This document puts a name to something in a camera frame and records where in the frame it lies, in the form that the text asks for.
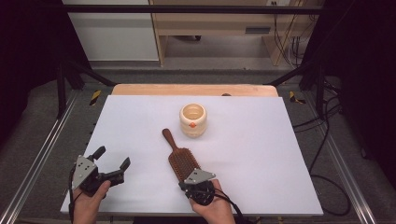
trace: human hand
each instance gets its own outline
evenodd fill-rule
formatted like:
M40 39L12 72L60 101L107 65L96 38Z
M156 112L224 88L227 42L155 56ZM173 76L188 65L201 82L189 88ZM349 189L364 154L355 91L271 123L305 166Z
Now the human hand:
M74 224L95 223L99 205L102 199L105 198L110 185L110 181L105 181L92 197L86 195L80 188L74 190Z
M221 189L220 182L217 179L212 180L215 189ZM198 215L203 217L209 224L234 224L233 211L231 210L231 205L215 196L212 203L207 206L200 205L196 203L193 199L189 199L191 208Z

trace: yellow and black tape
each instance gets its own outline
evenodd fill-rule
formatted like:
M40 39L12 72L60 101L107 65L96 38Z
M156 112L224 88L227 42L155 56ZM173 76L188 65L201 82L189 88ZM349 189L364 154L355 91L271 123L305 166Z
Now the yellow and black tape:
M96 104L96 101L98 100L100 93L101 93L101 91L95 91L93 93L93 96L92 96L91 101L90 101L90 105L95 105Z
M297 100L297 98L295 97L293 91L290 92L290 101L291 101L292 103L299 103L299 104L301 104L301 105L304 105L304 104L305 104L305 100Z

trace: brush bristles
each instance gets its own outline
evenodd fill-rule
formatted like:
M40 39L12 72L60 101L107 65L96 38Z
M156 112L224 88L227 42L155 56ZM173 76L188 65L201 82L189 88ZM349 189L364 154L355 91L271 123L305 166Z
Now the brush bristles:
M186 148L174 150L168 160L179 182L184 181L194 168L200 169L198 162Z

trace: person's left hand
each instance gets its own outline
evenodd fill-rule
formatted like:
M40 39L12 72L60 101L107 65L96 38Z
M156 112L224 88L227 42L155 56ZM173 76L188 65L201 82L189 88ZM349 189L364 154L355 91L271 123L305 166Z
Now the person's left hand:
M74 190L75 209L73 224L95 223L99 205L102 199L105 198L110 185L110 181L105 181L92 197L86 195L80 188Z

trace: white tabletop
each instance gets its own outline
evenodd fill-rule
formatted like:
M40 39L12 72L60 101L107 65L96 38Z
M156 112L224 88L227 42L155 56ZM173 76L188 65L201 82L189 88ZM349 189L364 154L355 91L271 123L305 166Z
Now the white tabletop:
M183 105L207 110L206 132L192 139L179 128ZM100 146L100 173L131 159L125 183L110 189L99 212L128 216L196 216L180 190L163 138L189 148L203 170L215 173L245 216L322 215L318 197L280 97L110 95L85 156ZM61 211L68 212L68 196Z

